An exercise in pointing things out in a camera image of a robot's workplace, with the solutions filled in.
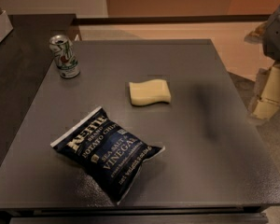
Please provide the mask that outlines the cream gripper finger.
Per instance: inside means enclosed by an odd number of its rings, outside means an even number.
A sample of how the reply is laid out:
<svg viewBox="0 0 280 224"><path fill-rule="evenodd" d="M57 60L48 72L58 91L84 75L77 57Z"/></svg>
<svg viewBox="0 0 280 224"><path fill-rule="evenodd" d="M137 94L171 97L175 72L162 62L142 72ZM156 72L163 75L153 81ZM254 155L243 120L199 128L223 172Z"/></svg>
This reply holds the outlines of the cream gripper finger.
<svg viewBox="0 0 280 224"><path fill-rule="evenodd" d="M248 105L248 111L251 114L268 114L270 104L261 98L266 83L269 78L270 71L260 68L256 75L256 80L253 88L253 96Z"/></svg>
<svg viewBox="0 0 280 224"><path fill-rule="evenodd" d="M270 119L280 108L280 63L274 63L261 98L270 104L268 114L251 114L255 119Z"/></svg>

